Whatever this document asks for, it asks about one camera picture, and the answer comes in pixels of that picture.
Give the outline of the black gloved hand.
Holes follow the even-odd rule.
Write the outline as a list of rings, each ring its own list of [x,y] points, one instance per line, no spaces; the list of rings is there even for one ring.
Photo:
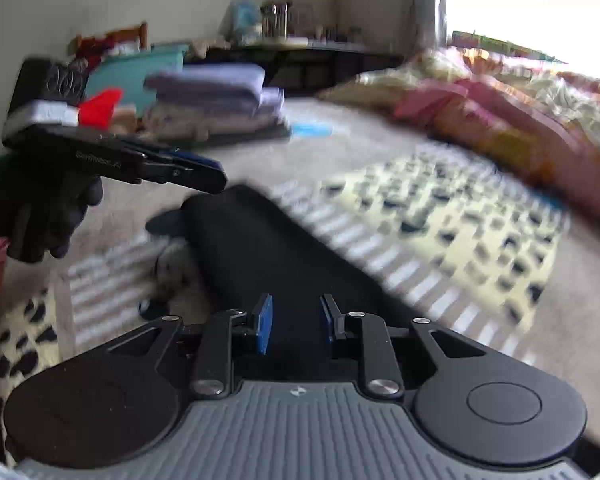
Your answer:
[[[87,209],[103,197],[97,174],[63,170],[15,153],[0,156],[0,238],[13,243],[23,211],[29,213],[23,248],[9,257],[29,264],[46,255],[64,258]]]

